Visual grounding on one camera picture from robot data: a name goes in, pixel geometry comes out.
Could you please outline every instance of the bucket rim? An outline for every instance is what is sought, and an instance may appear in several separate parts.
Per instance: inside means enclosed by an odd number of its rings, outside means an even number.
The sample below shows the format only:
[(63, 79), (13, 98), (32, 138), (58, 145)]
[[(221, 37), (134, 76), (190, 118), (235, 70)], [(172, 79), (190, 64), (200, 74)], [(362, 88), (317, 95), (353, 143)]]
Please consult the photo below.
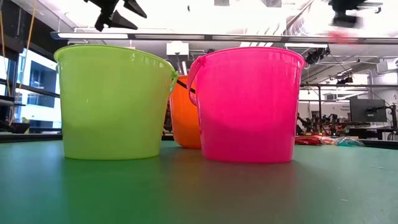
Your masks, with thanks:
[(291, 54), (291, 55), (294, 55), (294, 56), (298, 56), (303, 61), (303, 64), (305, 65), (305, 59), (304, 59), (304, 57), (302, 55), (300, 55), (297, 52), (294, 52), (293, 50), (282, 49), (282, 48), (278, 48), (278, 47), (233, 47), (233, 48), (229, 48), (229, 49), (217, 50), (217, 51), (212, 52), (210, 54), (206, 54), (206, 55), (204, 55), (202, 57), (208, 57), (210, 55), (217, 54), (217, 53), (220, 53), (220, 52), (227, 52), (227, 51), (232, 51), (232, 50), (243, 50), (243, 49), (276, 50), (276, 51), (288, 53), (288, 54)]
[(156, 56), (156, 55), (153, 55), (153, 54), (150, 54), (148, 52), (141, 51), (141, 50), (129, 49), (127, 47), (120, 47), (120, 46), (106, 45), (106, 44), (76, 44), (76, 45), (72, 45), (72, 46), (62, 47), (62, 48), (58, 49), (57, 51), (55, 51), (55, 53), (54, 53), (55, 61), (58, 62), (58, 57), (59, 57), (60, 52), (62, 52), (64, 50), (72, 49), (72, 48), (79, 48), (79, 47), (107, 47), (107, 48), (114, 48), (114, 49), (120, 49), (120, 50), (127, 50), (127, 51), (131, 51), (131, 52), (137, 52), (137, 53), (141, 53), (141, 54), (144, 54), (146, 56), (152, 57), (154, 59), (164, 61), (164, 62), (166, 62), (165, 64), (167, 66), (169, 66), (173, 71), (175, 71), (174, 67), (171, 64), (169, 64), (168, 61), (162, 59), (159, 56)]

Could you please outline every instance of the green table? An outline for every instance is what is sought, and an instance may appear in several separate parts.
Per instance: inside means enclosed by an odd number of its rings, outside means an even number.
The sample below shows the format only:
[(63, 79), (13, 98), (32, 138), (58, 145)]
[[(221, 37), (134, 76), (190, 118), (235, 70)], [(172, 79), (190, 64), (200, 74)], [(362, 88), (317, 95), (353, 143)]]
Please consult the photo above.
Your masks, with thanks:
[(0, 223), (398, 223), (398, 151), (297, 146), (290, 164), (228, 164), (163, 142), (136, 161), (0, 144)]

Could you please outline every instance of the computer monitor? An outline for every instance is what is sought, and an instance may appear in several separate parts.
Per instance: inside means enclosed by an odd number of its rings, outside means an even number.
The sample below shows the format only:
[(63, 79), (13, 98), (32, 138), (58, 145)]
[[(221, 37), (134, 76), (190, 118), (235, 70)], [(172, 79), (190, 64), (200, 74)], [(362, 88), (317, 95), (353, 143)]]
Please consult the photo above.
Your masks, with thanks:
[(352, 122), (386, 122), (386, 109), (382, 109), (386, 105), (384, 100), (365, 100), (365, 99), (349, 99), (349, 107), (351, 109)]

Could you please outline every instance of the plastic bucket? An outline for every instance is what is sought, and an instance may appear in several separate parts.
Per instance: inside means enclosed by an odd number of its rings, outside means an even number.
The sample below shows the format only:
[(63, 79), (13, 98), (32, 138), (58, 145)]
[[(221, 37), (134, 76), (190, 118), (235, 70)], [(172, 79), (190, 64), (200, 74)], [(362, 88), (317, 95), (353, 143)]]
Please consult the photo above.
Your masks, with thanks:
[(55, 53), (63, 150), (74, 159), (138, 159), (160, 151), (167, 99), (177, 74), (165, 60), (108, 45)]
[(187, 78), (187, 75), (178, 77), (179, 82), (170, 96), (173, 135), (180, 146), (200, 149), (198, 110), (189, 100)]
[(304, 58), (270, 47), (241, 47), (199, 57), (196, 84), (201, 149), (208, 159), (275, 163), (293, 158)]

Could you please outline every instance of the lime green bucket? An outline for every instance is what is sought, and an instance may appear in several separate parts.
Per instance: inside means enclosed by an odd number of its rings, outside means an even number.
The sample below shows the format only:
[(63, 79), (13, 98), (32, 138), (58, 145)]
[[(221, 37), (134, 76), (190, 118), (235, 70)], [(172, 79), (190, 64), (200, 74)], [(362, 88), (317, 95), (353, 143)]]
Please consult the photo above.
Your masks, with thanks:
[(108, 45), (58, 50), (63, 150), (74, 159), (159, 155), (177, 74), (165, 60)]

